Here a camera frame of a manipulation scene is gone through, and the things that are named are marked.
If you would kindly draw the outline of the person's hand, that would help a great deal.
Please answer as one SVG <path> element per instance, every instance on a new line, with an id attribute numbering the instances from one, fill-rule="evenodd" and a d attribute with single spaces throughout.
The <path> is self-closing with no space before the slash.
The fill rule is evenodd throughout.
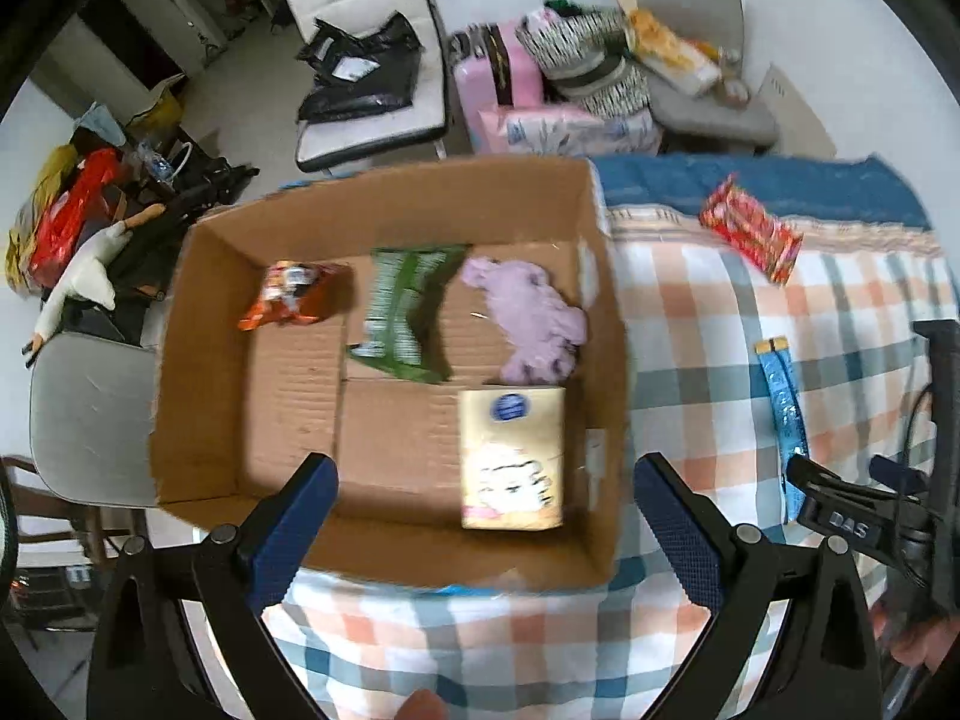
<path id="1" fill-rule="evenodd" d="M 420 689 L 398 707 L 395 720 L 448 720 L 448 707 L 434 692 Z"/>

